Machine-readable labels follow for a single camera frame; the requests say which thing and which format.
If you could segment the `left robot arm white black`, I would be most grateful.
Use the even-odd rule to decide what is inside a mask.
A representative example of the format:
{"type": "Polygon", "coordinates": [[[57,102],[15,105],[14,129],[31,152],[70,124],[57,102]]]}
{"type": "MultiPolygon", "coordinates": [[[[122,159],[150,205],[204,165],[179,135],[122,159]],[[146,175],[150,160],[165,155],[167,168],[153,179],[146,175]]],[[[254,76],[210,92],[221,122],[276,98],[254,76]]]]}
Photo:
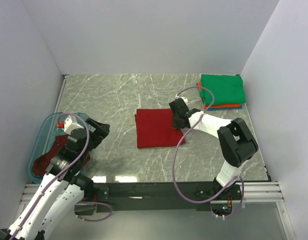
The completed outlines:
{"type": "Polygon", "coordinates": [[[108,136],[110,125],[70,113],[57,126],[65,132],[66,143],[50,160],[20,216],[10,227],[0,229],[0,240],[46,240],[68,211],[93,197],[93,180],[79,172],[89,153],[108,136]]]}

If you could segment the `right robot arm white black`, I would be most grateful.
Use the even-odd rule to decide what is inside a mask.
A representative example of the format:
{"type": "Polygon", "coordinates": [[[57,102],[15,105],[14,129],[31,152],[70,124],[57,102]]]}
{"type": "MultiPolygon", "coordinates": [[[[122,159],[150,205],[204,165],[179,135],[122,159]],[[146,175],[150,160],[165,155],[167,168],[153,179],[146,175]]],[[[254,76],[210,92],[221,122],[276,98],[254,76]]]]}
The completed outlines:
{"type": "Polygon", "coordinates": [[[185,100],[175,99],[169,103],[172,112],[172,127],[201,131],[218,139],[224,163],[208,190],[220,200],[231,194],[231,186],[241,174],[243,166],[258,152],[259,146],[242,118],[234,120],[219,118],[197,108],[189,109],[185,100]]]}

